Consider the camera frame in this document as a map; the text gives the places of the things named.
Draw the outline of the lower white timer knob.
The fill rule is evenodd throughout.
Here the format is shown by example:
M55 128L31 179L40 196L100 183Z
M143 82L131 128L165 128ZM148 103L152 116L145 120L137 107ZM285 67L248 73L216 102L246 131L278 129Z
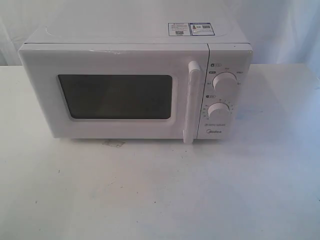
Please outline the lower white timer knob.
M210 119L227 118L230 115L230 108L225 103L217 102L208 107L207 115Z

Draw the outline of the white microwave oven body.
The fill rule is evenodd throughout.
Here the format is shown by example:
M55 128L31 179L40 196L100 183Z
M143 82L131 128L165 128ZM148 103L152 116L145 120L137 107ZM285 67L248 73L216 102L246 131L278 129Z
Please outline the white microwave oven body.
M169 36L168 23L211 23L215 35ZM253 55L220 0L68 0L24 44L206 44L209 57L194 140L222 140L229 134ZM223 72L236 77L233 94L213 88L213 79ZM207 111L215 103L227 104L229 116L210 119Z

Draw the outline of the upper white control knob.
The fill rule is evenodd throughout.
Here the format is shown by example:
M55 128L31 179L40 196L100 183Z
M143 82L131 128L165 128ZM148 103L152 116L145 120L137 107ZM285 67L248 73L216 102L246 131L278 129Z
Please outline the upper white control knob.
M237 90L236 76L231 72L222 72L214 77L212 86L217 93L231 95Z

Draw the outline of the white microwave door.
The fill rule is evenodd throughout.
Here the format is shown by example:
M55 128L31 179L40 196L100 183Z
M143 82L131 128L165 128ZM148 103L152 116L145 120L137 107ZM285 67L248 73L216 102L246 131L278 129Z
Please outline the white microwave door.
M19 55L55 138L197 137L206 44L26 43Z

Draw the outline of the blue white warning sticker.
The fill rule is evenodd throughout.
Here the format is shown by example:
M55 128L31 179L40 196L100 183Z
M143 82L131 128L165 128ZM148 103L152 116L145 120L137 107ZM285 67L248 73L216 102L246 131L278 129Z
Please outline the blue white warning sticker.
M173 22L168 23L168 35L181 36L214 36L215 32L210 22Z

